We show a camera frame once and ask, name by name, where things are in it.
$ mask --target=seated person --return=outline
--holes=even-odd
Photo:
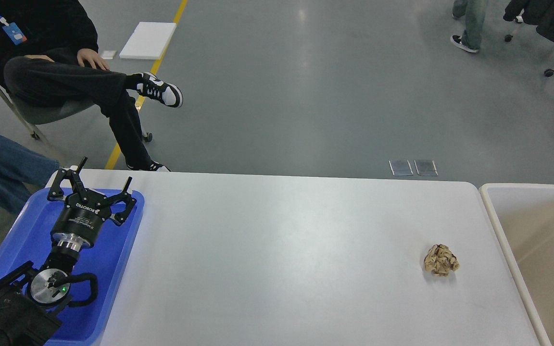
[[[151,73],[112,72],[98,53],[97,31],[77,0],[0,1],[0,85],[31,105],[90,98],[109,120],[129,169],[170,171],[148,155],[127,90],[178,108],[175,85]]]
[[[0,136],[0,207],[18,214],[31,196],[23,183],[45,186],[59,162]]]

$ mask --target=id badge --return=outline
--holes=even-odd
[[[8,37],[16,44],[17,46],[25,41],[27,41],[27,37],[25,37],[25,34],[20,31],[16,23],[10,23],[10,25],[4,26],[4,31],[6,31],[6,34]]]

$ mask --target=person's leg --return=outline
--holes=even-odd
[[[18,214],[31,193],[18,180],[9,179],[0,175],[0,207],[11,214]]]
[[[142,143],[142,128],[135,103],[134,97],[122,90],[115,105],[101,107],[101,113],[108,118],[127,165],[146,171],[152,160]]]
[[[488,0],[470,0],[467,5],[466,29],[461,35],[461,42],[471,49],[480,49],[487,2]]]
[[[463,17],[467,9],[467,0],[454,0],[453,4],[453,17]]]
[[[4,67],[6,86],[14,96],[36,106],[57,106],[70,98],[90,98],[96,105],[114,105],[123,90],[126,75],[77,65],[69,49],[45,53],[45,59],[15,57]]]
[[[135,101],[126,91],[127,85],[136,86],[135,81],[142,80],[143,76],[126,76],[78,66],[75,55],[69,49],[50,50],[46,55],[56,62],[26,57],[10,59],[4,68],[9,91],[28,103],[44,107],[62,105],[75,97],[91,98],[101,108],[102,114],[109,118],[110,128],[126,162],[134,169],[155,168],[147,166],[148,162],[154,162],[142,142]],[[162,88],[170,89],[167,83],[163,83]],[[176,106],[179,107],[181,102],[182,97]]]
[[[59,169],[59,162],[46,158],[0,136],[0,177],[44,186]]]

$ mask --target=crumpled paper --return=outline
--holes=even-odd
[[[435,276],[448,276],[459,267],[457,257],[444,244],[433,245],[425,257],[425,270]]]

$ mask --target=sneaker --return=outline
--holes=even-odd
[[[466,52],[477,53],[479,51],[479,49],[469,48],[468,46],[464,45],[463,42],[461,42],[461,37],[459,35],[452,35],[452,37],[450,37],[450,41],[453,43],[453,45],[463,49]]]
[[[129,168],[132,171],[171,172],[171,170],[168,167],[164,166],[163,164],[160,164],[159,162],[155,162],[155,161],[151,161],[151,165],[149,166],[148,169],[135,168],[135,167],[130,166],[127,163],[126,163],[126,166],[127,166],[127,168]]]
[[[140,73],[142,83],[136,85],[136,91],[141,96],[157,100],[168,107],[178,108],[183,105],[183,94],[176,85],[159,80],[149,72]]]

